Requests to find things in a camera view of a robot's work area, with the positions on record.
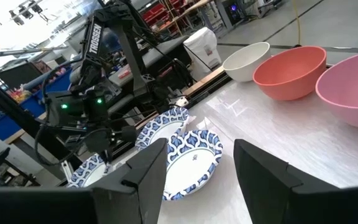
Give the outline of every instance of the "blue bin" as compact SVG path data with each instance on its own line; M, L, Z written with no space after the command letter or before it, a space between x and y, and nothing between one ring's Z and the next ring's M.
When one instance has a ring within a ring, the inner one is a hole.
M63 91L67 90L70 84L71 69L63 75L60 75L56 80L47 85L47 91ZM40 103L42 99L42 91L35 92L28 99L20 103L23 109L29 110L34 117L39 117L45 112L45 106ZM17 125L10 117L4 115L0 117L0 140L5 140L18 132L21 127Z

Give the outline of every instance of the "white trash can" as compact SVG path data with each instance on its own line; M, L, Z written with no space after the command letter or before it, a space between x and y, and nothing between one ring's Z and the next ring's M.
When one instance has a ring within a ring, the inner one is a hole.
M204 27L187 38L183 44L212 68L222 63L218 50L216 49L217 43L218 41L216 40L214 32ZM186 49L186 51L193 61L193 76L195 80L199 81L211 71L203 62L194 56L193 53L188 49Z

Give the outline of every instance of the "pink bowl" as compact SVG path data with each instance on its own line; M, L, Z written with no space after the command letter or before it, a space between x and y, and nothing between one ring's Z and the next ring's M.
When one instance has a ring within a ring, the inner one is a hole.
M358 127L358 55L326 70L317 81L316 92L333 114Z

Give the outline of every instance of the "workbench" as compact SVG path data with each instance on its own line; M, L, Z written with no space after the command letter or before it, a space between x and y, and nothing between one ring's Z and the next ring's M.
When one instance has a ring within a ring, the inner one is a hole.
M218 68L185 94L198 91L222 72ZM275 101L254 82L229 81L189 113L195 119L186 130L217 133L223 156L202 189L178 201L162 202L158 224L252 223L234 167L235 139L244 139L339 188L358 186L358 128L332 115L315 92L295 101ZM127 155L136 152L132 149Z

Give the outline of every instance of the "bowl rim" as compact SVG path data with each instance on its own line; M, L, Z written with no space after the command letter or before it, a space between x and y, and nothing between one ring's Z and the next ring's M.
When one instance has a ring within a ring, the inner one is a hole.
M222 156L223 156L223 144L222 144L222 141L221 141L221 139L219 138L218 134L216 134L214 131L211 131L211 130L209 130L209 129L196 129L196 130L187 131L187 132L185 132L185 133L183 133L183 134L177 135L176 138L183 138L183 139L184 139L184 138L185 138L187 135L189 135L190 133L194 133L194 134L198 135L198 134L199 134L200 132L202 132L202 131L206 131L206 132L207 132L207 135L208 135L209 133L215 135L215 137L218 139L217 143L214 144L215 150L220 150L220 151L221 151L221 153L217 153L216 151L215 151L215 153L214 153L214 160L211 161L211 165L215 164L214 161L216 161L216 164L214 165L214 169L213 169L211 175L210 175L209 177L207 177L206 181L204 181L202 184L197 185L191 192L186 192L186 189L188 189L188 188L191 187L192 185L189 186L189 187L187 187L187 188L185 188L185 189L183 189L183 190L180 190L180 191L178 191L178 192L173 192L173 193L167 192L167 191L165 190L165 187L164 187L163 200L165 200L165 201L178 200L178 199L171 199L171 198L172 198L172 196L176 196L177 194L180 194L182 197L185 197L186 195L189 195L189 194L192 194L193 192L195 192L194 190L196 190L196 191L199 190L200 188L202 188L202 187L204 186L204 184L205 184L207 181L209 181L209 180L211 179L211 176L212 176L212 174L214 173L216 167L220 164L220 161L217 161L217 158L222 158ZM168 163L167 163L167 175L168 175L168 168L170 168L170 165L171 165L171 164L168 164Z
M327 69L325 72L323 72L323 74L317 79L317 82L316 82L316 93L317 95L325 102L329 103L330 105L334 105L334 106L339 106L341 108L347 108L347 109L358 109L358 106L347 106L347 105L342 105L342 104L339 104L339 103L334 103L332 102L331 100L327 100L327 98L323 97L322 94L320 93L319 91L319 88L318 88L318 84L320 83L322 77L328 72L330 71L331 69L337 67L339 64L341 63L344 63L348 60L352 60L353 58L356 58L358 57L358 55L353 55L351 57L348 57L347 59L344 59L344 60L341 60L340 62L336 63L335 65L333 65L331 68Z
M244 49L246 49L246 48L248 48L248 47L251 47L251 46L253 46L253 45L259 45L259 44L263 44L263 45L266 45L266 44L267 44L267 49L266 49L265 52L258 58L258 59L260 59L262 56L264 56L264 55L270 50L270 43L268 43L268 42L258 42L258 43L250 44L250 45L248 45L248 46L246 46L246 47L243 47L243 48L241 48L240 50L234 52L232 55L230 55L230 56L223 62L223 64L222 64L223 70L225 70L225 71L234 71L234 70L237 70L237 69L240 69L240 68L244 68L245 66L248 66L248 65L250 65L250 64L252 64L252 63L254 63L254 62L256 62L258 59L255 59L255 60L253 60L252 62L249 62L249 63L247 63L247 64L245 64L245 65L243 65L243 66L237 67L237 68L225 68L225 67L224 67L224 64L225 64L231 57L235 56L238 52L240 52L240 51L242 51L242 50L244 50Z
M89 163L94 162L93 159L96 159L96 166L92 169L89 168ZM93 156L90 156L89 158L87 158L80 166L79 168L77 168L72 175L70 176L70 178L67 180L67 188L83 188L85 185L85 182L91 177L91 175L93 174L93 172L99 168L101 165L103 165L104 162L102 160L102 158L100 157L99 154L95 153L93 154ZM107 168L111 167L111 164L106 164L106 168L103 171L103 175L106 174ZM86 176L86 177L78 177L78 172L80 171L80 169L83 170L83 172L86 171L90 171L90 173Z
M304 74L304 75L302 75L302 76L300 76L300 77L296 77L296 78L294 78L294 79L291 79L291 80L285 81L285 82L281 82L281 83L263 84L263 83L258 82L258 81L255 80L255 74L256 74L256 72L258 71L258 69L259 69L262 65L264 65L265 63L267 63L269 60L273 60L274 57L277 57L277 56L279 56L279 55L281 55L281 54L287 54L287 52L296 51L296 50L298 50L298 49L305 49L305 48L318 49L318 50L321 50L321 51L324 53L323 59L320 61L320 63L319 63L317 66L315 66L315 68L313 68L312 70L310 70L310 72L308 72L308 73L306 73L306 74ZM293 82L293 81L295 81L295 80L301 79L301 78L303 78L303 77L309 75L312 71L316 70L324 61L326 61L326 59L327 59L327 51L325 51L325 49L323 49L322 47L318 47L318 46L302 46L302 47L297 47L297 48L290 49L290 50L285 50L285 51L280 52L279 54L276 54L276 55L274 55L273 57L267 59L267 60L264 61L263 63L261 63L261 64L255 69L254 74L252 75L252 79L253 79L253 81L254 81L256 84L258 84L258 85L260 85L260 86L277 86L277 85L287 84L287 83Z
M176 111L177 109L179 109L180 112L182 113L182 115L185 116L185 120L181 121L182 124L180 125L180 127L177 129L177 131L176 131L175 133L172 134L172 136L177 136L177 135L179 135L179 134L182 132L183 128L186 128L186 126L187 126L187 124L189 123L189 120L190 120L190 114L189 114L188 109L186 109L186 108L184 108L184 107L179 107L179 106L178 106L178 107L174 107L174 108L170 108L169 110L166 110L166 111L164 111L162 114L159 114L158 116L156 116L156 117L154 117L153 119L151 119L149 122L147 122L147 123L144 125L144 127L140 130L140 133L139 133L139 134L142 134L142 133L143 133L143 130L145 130L145 129L148 128L147 125L148 125L149 123L152 124L153 122L155 122L155 120L156 120L157 118L162 118L163 115L168 116L168 115L166 115L165 113L167 113L167 112L169 112L169 111L172 111L172 110L175 110L175 111ZM159 128L165 127L165 126L168 125L168 124L161 125ZM149 145L150 145L150 142L149 142L145 147L140 146L140 143L143 142L144 140L143 140L143 139L142 139L142 140L139 139L139 134L136 136L135 147L137 147L137 150L138 150L138 151L141 151L141 150L145 149L147 146L149 146Z

